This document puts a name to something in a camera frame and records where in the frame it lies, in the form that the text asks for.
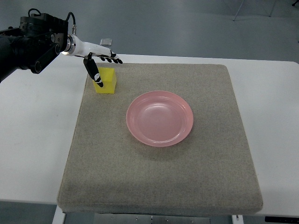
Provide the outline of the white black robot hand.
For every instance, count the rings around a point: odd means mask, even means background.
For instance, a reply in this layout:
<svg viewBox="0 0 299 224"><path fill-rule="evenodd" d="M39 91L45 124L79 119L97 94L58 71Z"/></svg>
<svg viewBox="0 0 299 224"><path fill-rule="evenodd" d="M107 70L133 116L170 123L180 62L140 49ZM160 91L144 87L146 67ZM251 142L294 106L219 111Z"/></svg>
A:
<svg viewBox="0 0 299 224"><path fill-rule="evenodd" d="M107 60L109 63L123 63L111 49L94 43L83 42L76 35L68 35L67 46L62 53L66 56L82 57L88 75L100 88L103 88L104 84L93 57L98 57L102 61Z"/></svg>

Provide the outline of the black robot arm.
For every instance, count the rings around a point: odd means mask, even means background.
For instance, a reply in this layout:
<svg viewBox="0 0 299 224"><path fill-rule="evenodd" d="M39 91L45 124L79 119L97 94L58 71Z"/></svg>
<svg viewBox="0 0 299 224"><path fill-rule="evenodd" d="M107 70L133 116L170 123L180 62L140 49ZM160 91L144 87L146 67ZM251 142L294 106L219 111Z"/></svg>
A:
<svg viewBox="0 0 299 224"><path fill-rule="evenodd" d="M67 48L69 12L65 20L36 8L20 18L17 28L9 27L0 32L0 80L4 81L17 69L42 72Z"/></svg>

